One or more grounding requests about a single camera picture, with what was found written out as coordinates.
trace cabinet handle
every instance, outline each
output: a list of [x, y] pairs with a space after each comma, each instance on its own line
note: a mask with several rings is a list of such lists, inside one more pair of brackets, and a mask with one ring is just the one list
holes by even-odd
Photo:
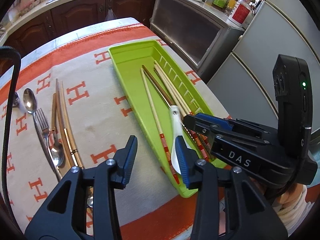
[[100, 5], [100, 7], [99, 7], [99, 12], [103, 12], [104, 11], [104, 5], [102, 4], [102, 5]]

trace white sleeve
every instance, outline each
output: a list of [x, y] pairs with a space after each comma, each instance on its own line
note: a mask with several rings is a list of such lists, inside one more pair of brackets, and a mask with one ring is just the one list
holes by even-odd
[[301, 198], [297, 203], [278, 212], [278, 216], [285, 225], [290, 236], [302, 223], [313, 204], [306, 202], [307, 187], [303, 185]]

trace gold chopstick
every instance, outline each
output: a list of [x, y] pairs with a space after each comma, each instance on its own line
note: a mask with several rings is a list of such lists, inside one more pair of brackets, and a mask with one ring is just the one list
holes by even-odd
[[60, 103], [60, 88], [59, 88], [59, 83], [58, 80], [56, 79], [56, 105], [57, 105], [57, 116], [58, 116], [58, 124], [59, 124], [59, 130], [61, 134], [61, 141], [62, 141], [62, 147], [63, 147], [63, 152], [65, 153], [65, 160], [66, 164], [68, 164], [68, 167], [74, 166], [72, 157], [68, 154], [69, 152], [69, 147], [67, 143], [67, 138], [66, 135], [63, 132], [64, 125], [63, 125], [63, 119], [62, 119], [62, 112], [61, 112], [61, 103]]
[[77, 145], [76, 145], [76, 141], [75, 141], [75, 138], [73, 137], [73, 133], [72, 133], [71, 126], [70, 126], [70, 120], [69, 120], [69, 116], [68, 116], [66, 100], [64, 97], [64, 90], [63, 90], [63, 82], [62, 81], [61, 81], [60, 95], [61, 95], [60, 99], [61, 99], [63, 120], [64, 120], [64, 124], [65, 124], [64, 133], [65, 133], [67, 141], [68, 141], [69, 152], [72, 156], [72, 159], [75, 162], [75, 165], [80, 167], [81, 169], [83, 169], [84, 166], [83, 166], [82, 160], [80, 158], [80, 155], [79, 155], [79, 152], [77, 149]]

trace chopstick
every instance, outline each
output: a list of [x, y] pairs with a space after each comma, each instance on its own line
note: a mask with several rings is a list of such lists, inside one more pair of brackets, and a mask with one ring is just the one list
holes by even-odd
[[[56, 79], [56, 86], [59, 88], [59, 84], [58, 84], [57, 79]], [[66, 147], [66, 149], [68, 149], [68, 150], [66, 150], [66, 152], [68, 152], [67, 156], [69, 159], [72, 160], [72, 163], [73, 163], [72, 166], [78, 166], [79, 168], [83, 169], [84, 166], [83, 166], [81, 157], [79, 155], [79, 152], [77, 150], [76, 141], [73, 137], [71, 126], [70, 126], [70, 120], [69, 120], [69, 116], [68, 116], [66, 100], [64, 97], [64, 90], [63, 90], [63, 82], [62, 81], [61, 81], [61, 89], [56, 91], [56, 93], [59, 95], [59, 97], [57, 98], [57, 102], [59, 102], [59, 105], [62, 108], [63, 119], [65, 121], [64, 122], [65, 128], [64, 127], [62, 129], [60, 128], [60, 131], [61, 131], [61, 137], [65, 138], [65, 141], [67, 144], [67, 147]], [[93, 194], [93, 187], [90, 187], [89, 191], [91, 194]], [[92, 208], [88, 207], [87, 212], [92, 214]]]
[[64, 129], [64, 125], [63, 125], [63, 119], [62, 119], [62, 111], [61, 111], [61, 104], [60, 104], [60, 88], [59, 88], [59, 83], [58, 83], [58, 79], [56, 79], [56, 105], [57, 105], [57, 116], [58, 116], [58, 124], [59, 124], [59, 130], [60, 130], [60, 134], [61, 134], [61, 142], [62, 142], [62, 147], [63, 147], [63, 152], [65, 153], [65, 160], [66, 160], [66, 164], [68, 164], [68, 166], [71, 168], [72, 166], [74, 166], [73, 163], [73, 159], [70, 156], [70, 154], [68, 154], [69, 152], [69, 148], [68, 148], [68, 143], [67, 143], [67, 138], [65, 133], [63, 132]]
[[156, 79], [153, 77], [153, 75], [151, 75], [151, 73], [149, 72], [149, 70], [142, 65], [142, 68], [144, 70], [144, 72], [147, 74], [147, 77], [149, 78], [151, 84], [154, 86], [154, 88], [157, 90], [158, 94], [160, 96], [162, 96], [165, 100], [165, 102], [169, 105], [169, 106], [174, 106], [174, 102], [173, 100], [171, 100], [171, 98], [168, 96], [168, 94], [164, 91], [164, 89], [160, 86], [160, 84], [156, 81]]
[[79, 155], [76, 141], [75, 141], [75, 138], [73, 137], [73, 133], [72, 133], [71, 126], [70, 126], [70, 120], [69, 120], [67, 105], [66, 105], [66, 101], [65, 101], [65, 97], [64, 97], [64, 90], [63, 90], [63, 82], [62, 81], [61, 81], [60, 93], [61, 93], [61, 101], [62, 101], [63, 120], [64, 120], [64, 124], [65, 124], [64, 133], [66, 135], [66, 139], [68, 142], [68, 148], [70, 150], [70, 154], [72, 156], [72, 159], [74, 160], [75, 165], [80, 167], [81, 169], [83, 169], [84, 168], [83, 163], [82, 163], [81, 157]]
[[[160, 69], [160, 71], [163, 73], [164, 77], [167, 79], [168, 83], [172, 86], [173, 90], [175, 91], [176, 95], [179, 97], [180, 102], [184, 105], [185, 110], [187, 111], [187, 113], [194, 115], [194, 113], [191, 111], [190, 107], [187, 105], [187, 103], [185, 102], [185, 100], [183, 99], [182, 95], [180, 95], [179, 91], [176, 89], [176, 87], [173, 85], [173, 83], [171, 82], [171, 80], [169, 79], [169, 77], [167, 76], [167, 74], [164, 72], [164, 70], [160, 67], [159, 63], [155, 60], [154, 63], [158, 66], [158, 68]], [[203, 134], [198, 134], [200, 135], [200, 137], [202, 138], [202, 140], [205, 142], [206, 146], [211, 149], [211, 145], [208, 142], [208, 138], [203, 135]]]
[[159, 121], [159, 118], [158, 118], [158, 115], [157, 115], [157, 112], [156, 112], [155, 105], [154, 105], [153, 100], [152, 100], [152, 96], [150, 94], [150, 90], [149, 90], [149, 87], [148, 87], [148, 84], [147, 84], [147, 80], [146, 80], [146, 76], [145, 76], [145, 73], [143, 71], [143, 68], [140, 69], [140, 72], [141, 72], [141, 76], [142, 76], [144, 87], [145, 87], [146, 92], [147, 92], [147, 96], [148, 96], [148, 100], [149, 100], [149, 103], [150, 103], [151, 111], [152, 111], [153, 117], [154, 117], [155, 122], [156, 122], [157, 129], [158, 129], [158, 132], [159, 132], [160, 140], [161, 140], [161, 143], [162, 143], [162, 146], [163, 146], [167, 161], [169, 163], [171, 174], [173, 175], [173, 177], [176, 180], [176, 182], [178, 184], [180, 184], [179, 178], [177, 176], [177, 173], [176, 173], [176, 171], [173, 168], [172, 163], [171, 163], [171, 154], [170, 154], [167, 141], [166, 141], [166, 139], [164, 137], [164, 134], [163, 134], [163, 131], [162, 131], [162, 128], [161, 128], [161, 124], [160, 124], [160, 121]]
[[[164, 103], [167, 104], [167, 106], [169, 108], [171, 108], [171, 106], [175, 105], [173, 101], [171, 101], [171, 99], [169, 98], [169, 96], [167, 95], [167, 93], [162, 90], [162, 92], [159, 90], [159, 83], [154, 79], [154, 77], [151, 75], [151, 73], [146, 69], [146, 67], [144, 65], [142, 65], [143, 70], [146, 70], [147, 73], [145, 72], [145, 74], [147, 74], [147, 77], [149, 78], [151, 84], [153, 85], [153, 87], [157, 90], [158, 94], [160, 95], [160, 97], [162, 98], [162, 100], [164, 101]], [[183, 122], [180, 120], [181, 125], [183, 126], [184, 130], [186, 131], [186, 133], [188, 134], [188, 136], [190, 137], [190, 139], [193, 141], [193, 143], [195, 144], [195, 146], [197, 146], [195, 139], [193, 138], [193, 136], [191, 135], [190, 131], [184, 126]]]
[[[160, 77], [160, 79], [162, 80], [162, 82], [164, 83], [166, 88], [168, 89], [173, 100], [177, 103], [177, 106], [179, 107], [182, 116], [185, 117], [188, 114], [188, 112], [189, 113], [191, 112], [191, 110], [189, 111], [190, 108], [188, 108], [188, 105], [185, 103], [184, 99], [182, 98], [182, 96], [180, 95], [178, 90], [175, 88], [175, 86], [172, 84], [171, 80], [165, 74], [165, 72], [160, 67], [160, 65], [158, 64], [157, 61], [155, 61], [154, 67], [155, 67], [156, 73], [158, 74], [158, 76]], [[197, 133], [192, 130], [190, 130], [190, 133], [193, 136], [194, 140], [196, 141], [196, 144], [198, 146], [198, 149], [201, 152], [202, 157], [206, 161], [209, 161], [208, 153], [205, 150], [205, 148], [203, 147], [203, 145], [201, 144], [201, 141], [199, 140]]]

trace wooden cabinet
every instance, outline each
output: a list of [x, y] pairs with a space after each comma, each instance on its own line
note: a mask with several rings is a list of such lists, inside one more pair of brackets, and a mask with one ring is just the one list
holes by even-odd
[[112, 9], [118, 19], [132, 17], [150, 27], [156, 0], [106, 0], [107, 9]]
[[[5, 46], [17, 49], [21, 57], [47, 42], [71, 31], [105, 21], [108, 9], [118, 19], [133, 17], [150, 27], [156, 0], [74, 0], [57, 6], [30, 20], [16, 30]], [[12, 66], [0, 60], [0, 76]]]
[[[11, 46], [17, 49], [21, 58], [23, 58], [56, 37], [57, 34], [52, 22], [51, 12], [46, 11], [11, 34], [4, 46]], [[0, 76], [11, 66], [12, 62], [10, 60], [0, 60]]]
[[103, 22], [106, 0], [74, 0], [53, 8], [52, 17], [57, 35]]

